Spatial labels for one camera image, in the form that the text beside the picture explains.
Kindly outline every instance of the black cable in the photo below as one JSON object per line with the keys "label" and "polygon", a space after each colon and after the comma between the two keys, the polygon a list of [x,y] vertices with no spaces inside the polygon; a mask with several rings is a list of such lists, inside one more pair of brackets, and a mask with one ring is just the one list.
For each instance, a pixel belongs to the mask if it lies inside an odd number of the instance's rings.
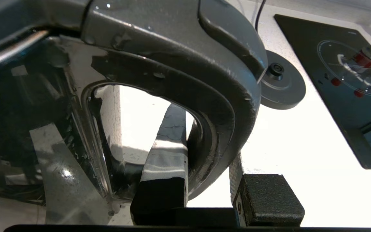
{"label": "black cable", "polygon": [[262,8],[264,7],[265,2],[266,2],[266,0],[262,1],[262,4],[260,5],[259,11],[257,12],[256,24],[254,25],[254,29],[256,31],[258,31],[257,28],[259,27],[259,18],[260,18],[260,14],[262,13]]}

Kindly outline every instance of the metal rod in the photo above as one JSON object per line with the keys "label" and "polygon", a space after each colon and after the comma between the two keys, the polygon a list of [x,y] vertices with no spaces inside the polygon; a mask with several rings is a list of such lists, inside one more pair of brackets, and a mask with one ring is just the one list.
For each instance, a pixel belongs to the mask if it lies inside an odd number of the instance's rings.
{"label": "metal rod", "polygon": [[37,31],[27,38],[0,51],[0,64],[14,57],[48,35],[48,31]]}

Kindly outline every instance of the white countertop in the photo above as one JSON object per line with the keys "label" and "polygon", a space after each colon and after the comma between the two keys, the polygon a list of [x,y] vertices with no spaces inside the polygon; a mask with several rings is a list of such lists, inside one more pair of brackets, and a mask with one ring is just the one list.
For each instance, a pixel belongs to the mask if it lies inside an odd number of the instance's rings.
{"label": "white countertop", "polygon": [[[242,7],[249,21],[260,5],[241,0],[240,7],[236,0],[229,2],[240,11]],[[371,36],[355,23],[266,5],[259,23],[265,48],[299,70],[307,91],[303,101],[290,110],[260,106],[254,130],[242,149],[244,171],[283,174],[305,208],[301,226],[371,227],[371,170],[360,166],[275,22],[275,14],[356,29],[371,44]],[[165,100],[121,87],[123,145],[148,151],[168,105]],[[143,120],[144,114],[149,120]],[[188,207],[231,207],[228,170]],[[128,207],[111,224],[127,223],[122,220],[127,216]]]}

